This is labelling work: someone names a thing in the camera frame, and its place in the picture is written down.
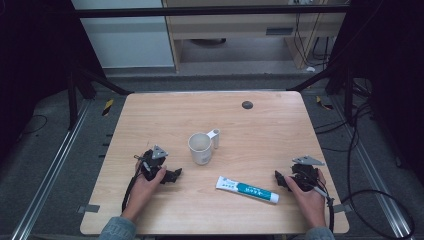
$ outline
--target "white cabinet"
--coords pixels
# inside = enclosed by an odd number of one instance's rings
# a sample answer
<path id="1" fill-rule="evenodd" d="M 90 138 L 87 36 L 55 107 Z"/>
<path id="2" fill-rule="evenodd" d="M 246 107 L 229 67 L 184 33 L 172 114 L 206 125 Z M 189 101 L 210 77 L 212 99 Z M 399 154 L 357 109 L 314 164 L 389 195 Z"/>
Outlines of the white cabinet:
<path id="1" fill-rule="evenodd" d="M 161 0 L 72 0 L 75 9 L 162 7 Z M 81 19 L 105 70 L 174 67 L 164 17 Z"/>

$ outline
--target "table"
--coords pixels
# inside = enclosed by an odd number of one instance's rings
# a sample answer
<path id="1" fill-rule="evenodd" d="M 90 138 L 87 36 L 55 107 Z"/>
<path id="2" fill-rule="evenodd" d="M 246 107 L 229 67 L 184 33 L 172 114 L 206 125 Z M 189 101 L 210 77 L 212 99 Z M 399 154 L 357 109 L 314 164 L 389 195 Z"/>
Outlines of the table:
<path id="1" fill-rule="evenodd" d="M 242 103 L 250 101 L 252 109 Z M 221 130 L 219 148 L 204 166 L 187 146 L 196 132 Z M 298 92 L 140 93 L 127 97 L 86 212 L 84 234 L 99 234 L 121 213 L 136 159 L 158 144 L 169 153 L 168 170 L 182 168 L 176 183 L 160 185 L 137 226 L 139 234 L 291 234 L 307 230 L 296 201 L 279 187 L 274 170 L 291 174 L 292 158 L 310 155 L 325 161 Z M 339 197 L 326 166 L 320 166 L 330 196 Z M 219 176 L 280 195 L 270 204 L 215 189 Z M 347 232 L 344 213 L 335 215 L 335 233 Z"/>

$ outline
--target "sleeve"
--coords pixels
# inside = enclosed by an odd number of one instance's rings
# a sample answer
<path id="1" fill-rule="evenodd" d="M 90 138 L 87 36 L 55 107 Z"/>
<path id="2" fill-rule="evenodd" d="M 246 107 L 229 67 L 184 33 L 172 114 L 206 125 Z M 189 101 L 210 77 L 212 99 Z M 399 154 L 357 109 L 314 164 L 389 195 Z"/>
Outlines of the sleeve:
<path id="1" fill-rule="evenodd" d="M 99 240 L 133 240 L 136 233 L 134 223 L 123 217 L 113 217 L 100 233 Z"/>
<path id="2" fill-rule="evenodd" d="M 306 232 L 307 240 L 334 240 L 334 235 L 326 227 L 315 227 Z"/>

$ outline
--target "person's hand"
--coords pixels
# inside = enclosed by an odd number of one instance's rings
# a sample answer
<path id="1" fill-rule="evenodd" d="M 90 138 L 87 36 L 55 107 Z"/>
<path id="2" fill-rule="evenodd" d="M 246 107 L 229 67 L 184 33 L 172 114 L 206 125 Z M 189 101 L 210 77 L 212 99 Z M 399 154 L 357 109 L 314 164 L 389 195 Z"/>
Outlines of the person's hand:
<path id="1" fill-rule="evenodd" d="M 140 161 L 137 162 L 135 169 L 137 171 Z M 127 207 L 122 212 L 121 217 L 131 220 L 133 223 L 137 222 L 138 216 L 140 215 L 143 208 L 149 202 L 159 183 L 162 181 L 166 174 L 166 166 L 161 168 L 156 174 L 156 177 L 151 181 L 147 181 L 143 174 L 137 178 L 133 188 L 130 192 L 130 197 L 127 203 Z"/>
<path id="2" fill-rule="evenodd" d="M 319 180 L 325 185 L 325 179 L 322 172 L 318 169 Z M 325 199 L 315 190 L 304 192 L 297 186 L 296 182 L 289 176 L 284 176 L 288 187 L 292 190 L 300 211 L 308 221 L 309 227 L 326 227 L 325 224 Z"/>

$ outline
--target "toothpaste tube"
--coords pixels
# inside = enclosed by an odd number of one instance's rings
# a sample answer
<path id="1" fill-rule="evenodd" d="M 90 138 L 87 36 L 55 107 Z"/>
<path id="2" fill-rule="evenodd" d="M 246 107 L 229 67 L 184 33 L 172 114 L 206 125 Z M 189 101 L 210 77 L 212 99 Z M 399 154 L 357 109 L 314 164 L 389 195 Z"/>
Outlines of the toothpaste tube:
<path id="1" fill-rule="evenodd" d="M 218 182 L 216 183 L 216 188 L 227 190 L 230 192 L 245 194 L 245 195 L 259 198 L 261 200 L 269 201 L 272 203 L 277 203 L 278 198 L 280 197 L 276 193 L 267 191 L 262 188 L 254 187 L 245 183 L 236 182 L 231 179 L 225 178 L 223 176 L 220 176 L 218 178 Z"/>

